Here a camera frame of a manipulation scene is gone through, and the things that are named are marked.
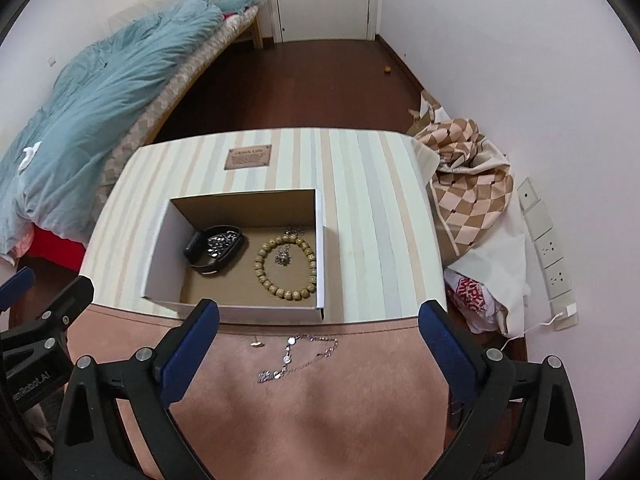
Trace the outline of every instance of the open cardboard box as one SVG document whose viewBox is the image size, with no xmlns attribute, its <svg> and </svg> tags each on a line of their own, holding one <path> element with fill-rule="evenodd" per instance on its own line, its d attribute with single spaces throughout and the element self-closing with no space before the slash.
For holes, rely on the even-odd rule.
<svg viewBox="0 0 640 480">
<path fill-rule="evenodd" d="M 257 191 L 174 198 L 163 205 L 143 280 L 142 296 L 171 308 L 195 306 L 202 298 L 214 300 L 223 322 L 313 323 L 322 321 L 324 308 L 324 237 L 322 200 L 316 189 Z M 235 225 L 246 236 L 239 254 L 210 276 L 191 269 L 183 249 L 195 230 L 213 225 Z M 316 254 L 318 290 L 310 298 L 287 301 L 270 294 L 255 275 L 254 263 L 262 245 L 282 236 L 287 226 L 302 226 L 304 240 Z M 291 263 L 265 262 L 269 279 L 285 290 L 308 283 L 308 260 L 290 247 Z"/>
</svg>

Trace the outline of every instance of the checkered bag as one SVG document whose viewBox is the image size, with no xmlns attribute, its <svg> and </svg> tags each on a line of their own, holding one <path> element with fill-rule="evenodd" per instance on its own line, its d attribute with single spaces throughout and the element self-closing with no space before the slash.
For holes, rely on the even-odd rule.
<svg viewBox="0 0 640 480">
<path fill-rule="evenodd" d="M 428 192 L 442 223 L 436 234 L 447 267 L 478 243 L 506 209 L 513 193 L 510 164 L 471 120 L 431 121 L 414 138 L 440 156 Z"/>
</svg>

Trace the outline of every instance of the blue comforter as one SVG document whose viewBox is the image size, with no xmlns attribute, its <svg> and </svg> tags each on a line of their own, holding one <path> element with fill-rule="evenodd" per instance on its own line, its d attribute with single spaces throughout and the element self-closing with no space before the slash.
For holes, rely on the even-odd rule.
<svg viewBox="0 0 640 480">
<path fill-rule="evenodd" d="M 233 0 L 240 10 L 257 0 Z M 222 4 L 225 9 L 229 4 Z M 220 8 L 185 0 L 84 49 L 0 161 L 0 253 L 30 223 L 86 243 L 90 210 L 111 150 L 186 58 L 223 22 Z M 42 144 L 20 174 L 22 150 Z"/>
</svg>

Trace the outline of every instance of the striped tablecloth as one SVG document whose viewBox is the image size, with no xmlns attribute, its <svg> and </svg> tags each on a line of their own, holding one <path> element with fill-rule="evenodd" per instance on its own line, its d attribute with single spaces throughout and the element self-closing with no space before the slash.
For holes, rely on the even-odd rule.
<svg viewBox="0 0 640 480">
<path fill-rule="evenodd" d="M 272 144 L 268 167 L 223 169 L 229 149 L 258 144 Z M 416 316 L 425 300 L 446 304 L 424 189 L 437 165 L 438 157 L 409 136 L 361 130 L 257 130 L 145 146 L 117 181 L 81 274 L 94 282 L 95 304 L 184 318 L 187 312 L 140 297 L 141 262 L 154 243 L 150 233 L 160 203 L 179 196 L 317 188 L 328 229 L 324 322 Z"/>
</svg>

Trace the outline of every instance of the wooden bed leg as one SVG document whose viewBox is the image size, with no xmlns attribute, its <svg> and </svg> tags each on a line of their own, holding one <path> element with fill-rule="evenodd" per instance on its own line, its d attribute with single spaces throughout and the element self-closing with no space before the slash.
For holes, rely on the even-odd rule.
<svg viewBox="0 0 640 480">
<path fill-rule="evenodd" d="M 262 44 L 262 33 L 260 32 L 260 20 L 258 16 L 255 17 L 254 22 L 251 24 L 251 38 L 254 40 L 254 48 L 264 48 Z"/>
</svg>

